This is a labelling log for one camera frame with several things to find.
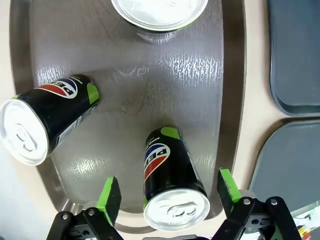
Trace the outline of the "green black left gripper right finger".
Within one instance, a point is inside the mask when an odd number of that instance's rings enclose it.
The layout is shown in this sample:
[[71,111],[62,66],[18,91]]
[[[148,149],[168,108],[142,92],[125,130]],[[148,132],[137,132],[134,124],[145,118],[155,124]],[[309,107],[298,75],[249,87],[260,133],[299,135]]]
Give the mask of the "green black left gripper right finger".
[[213,240],[239,240],[259,233],[260,240],[300,240],[301,236],[285,201],[272,196],[265,202],[242,196],[229,169],[219,169],[217,192],[226,219]]

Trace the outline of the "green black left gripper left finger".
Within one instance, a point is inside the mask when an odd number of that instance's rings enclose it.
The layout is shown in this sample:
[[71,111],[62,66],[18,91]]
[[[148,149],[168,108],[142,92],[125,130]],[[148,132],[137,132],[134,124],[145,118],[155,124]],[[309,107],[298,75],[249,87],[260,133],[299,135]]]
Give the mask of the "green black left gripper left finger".
[[121,205],[121,191],[115,176],[107,178],[95,206],[77,215],[70,211],[56,214],[48,240],[121,240],[115,228]]

